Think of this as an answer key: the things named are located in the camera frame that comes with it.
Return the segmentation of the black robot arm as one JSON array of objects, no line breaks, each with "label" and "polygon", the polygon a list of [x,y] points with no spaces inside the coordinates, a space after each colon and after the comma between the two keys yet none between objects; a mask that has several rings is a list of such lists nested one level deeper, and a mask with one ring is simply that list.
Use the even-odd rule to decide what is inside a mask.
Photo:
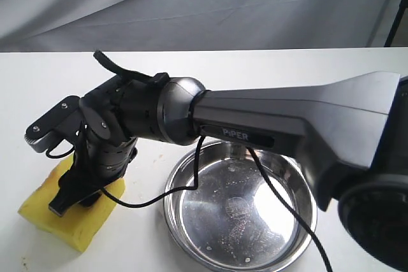
[{"label": "black robot arm", "polygon": [[370,255],[407,270],[407,78],[376,72],[311,87],[209,91],[194,78],[117,71],[57,109],[52,131],[74,163],[49,208],[94,203],[135,156],[137,138],[178,145],[206,136],[296,159],[317,205]]}]

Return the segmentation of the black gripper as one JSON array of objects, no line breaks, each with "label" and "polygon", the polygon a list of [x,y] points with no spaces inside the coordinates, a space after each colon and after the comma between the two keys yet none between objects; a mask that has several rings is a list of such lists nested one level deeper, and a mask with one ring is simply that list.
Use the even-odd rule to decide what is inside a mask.
[{"label": "black gripper", "polygon": [[73,165],[58,180],[59,190],[48,209],[62,217],[76,204],[91,207],[100,198],[100,189],[124,176],[137,154],[137,140],[132,137],[115,146],[96,136],[74,137]]}]

